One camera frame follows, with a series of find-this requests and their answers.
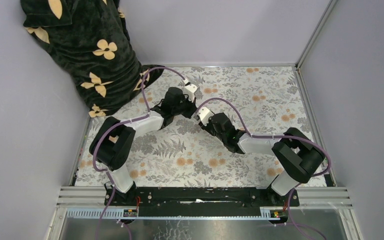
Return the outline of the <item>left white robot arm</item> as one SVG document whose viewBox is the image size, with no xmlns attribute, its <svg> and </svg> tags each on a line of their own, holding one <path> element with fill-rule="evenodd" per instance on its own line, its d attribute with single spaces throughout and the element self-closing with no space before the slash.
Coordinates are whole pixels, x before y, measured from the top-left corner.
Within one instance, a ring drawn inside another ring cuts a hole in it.
<svg viewBox="0 0 384 240">
<path fill-rule="evenodd" d="M 116 192 L 116 199 L 124 206 L 132 204 L 135 186 L 127 169 L 133 141 L 150 132 L 159 131 L 170 125 L 176 116 L 191 118 L 197 110 L 194 84 L 183 88 L 170 87 L 164 98 L 150 109 L 147 115 L 132 119 L 118 120 L 108 117 L 100 127 L 89 146 L 93 165 L 103 164 Z"/>
</svg>

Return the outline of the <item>black floral plush blanket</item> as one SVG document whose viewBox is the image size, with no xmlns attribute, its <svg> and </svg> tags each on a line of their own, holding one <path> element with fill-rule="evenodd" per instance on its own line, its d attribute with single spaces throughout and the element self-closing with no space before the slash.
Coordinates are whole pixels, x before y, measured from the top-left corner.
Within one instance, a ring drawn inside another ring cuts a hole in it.
<svg viewBox="0 0 384 240">
<path fill-rule="evenodd" d="M 66 71 L 89 116 L 115 114 L 162 74 L 143 65 L 117 0 L 22 0 L 23 26 Z"/>
</svg>

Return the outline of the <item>white cardboard paper box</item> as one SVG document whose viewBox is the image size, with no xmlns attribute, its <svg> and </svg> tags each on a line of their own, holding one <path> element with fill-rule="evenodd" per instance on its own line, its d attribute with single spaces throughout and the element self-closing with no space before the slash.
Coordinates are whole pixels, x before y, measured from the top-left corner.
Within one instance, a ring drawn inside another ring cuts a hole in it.
<svg viewBox="0 0 384 240">
<path fill-rule="evenodd" d="M 206 107 L 198 109 L 195 105 L 188 105 L 185 107 L 185 110 L 183 110 L 182 115 L 189 119 L 194 118 L 203 125 L 207 125 L 209 118 L 212 116 L 212 112 Z"/>
</svg>

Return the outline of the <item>floral patterned table cloth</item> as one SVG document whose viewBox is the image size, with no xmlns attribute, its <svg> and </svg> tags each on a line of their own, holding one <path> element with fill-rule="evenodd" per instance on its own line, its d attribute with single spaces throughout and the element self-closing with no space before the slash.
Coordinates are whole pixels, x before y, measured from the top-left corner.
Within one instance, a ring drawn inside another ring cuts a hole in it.
<svg viewBox="0 0 384 240">
<path fill-rule="evenodd" d="M 312 137 L 295 71 L 291 66 L 178 67 L 121 108 L 114 117 L 135 118 L 155 106 L 182 77 L 197 85 L 197 103 L 225 113 L 238 129 L 258 135 L 294 127 Z M 177 116 L 166 128 L 134 140 L 127 169 L 137 186 L 265 187 L 283 167 L 269 154 L 233 154 L 198 122 Z"/>
</svg>

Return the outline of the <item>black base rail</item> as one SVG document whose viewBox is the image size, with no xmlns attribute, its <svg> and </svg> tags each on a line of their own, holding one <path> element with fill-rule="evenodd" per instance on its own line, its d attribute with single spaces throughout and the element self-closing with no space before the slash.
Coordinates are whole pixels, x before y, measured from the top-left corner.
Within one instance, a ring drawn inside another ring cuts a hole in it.
<svg viewBox="0 0 384 240">
<path fill-rule="evenodd" d="M 238 203 L 245 207 L 300 205 L 296 192 L 289 198 L 257 187 L 133 187 L 127 193 L 106 187 L 104 204 L 111 206 L 160 206 L 168 203 Z"/>
</svg>

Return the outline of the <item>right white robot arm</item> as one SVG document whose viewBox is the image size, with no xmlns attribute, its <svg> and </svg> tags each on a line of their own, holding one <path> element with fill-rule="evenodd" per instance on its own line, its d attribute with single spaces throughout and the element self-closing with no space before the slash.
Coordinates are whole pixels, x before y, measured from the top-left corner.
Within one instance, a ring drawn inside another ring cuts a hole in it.
<svg viewBox="0 0 384 240">
<path fill-rule="evenodd" d="M 290 127 L 282 135 L 251 135 L 237 129 L 224 113 L 213 113 L 206 107 L 196 115 L 200 127 L 218 138 L 234 154 L 273 155 L 283 167 L 269 185 L 267 201 L 281 205 L 287 194 L 299 184 L 307 183 L 325 160 L 326 154 L 300 130 Z"/>
</svg>

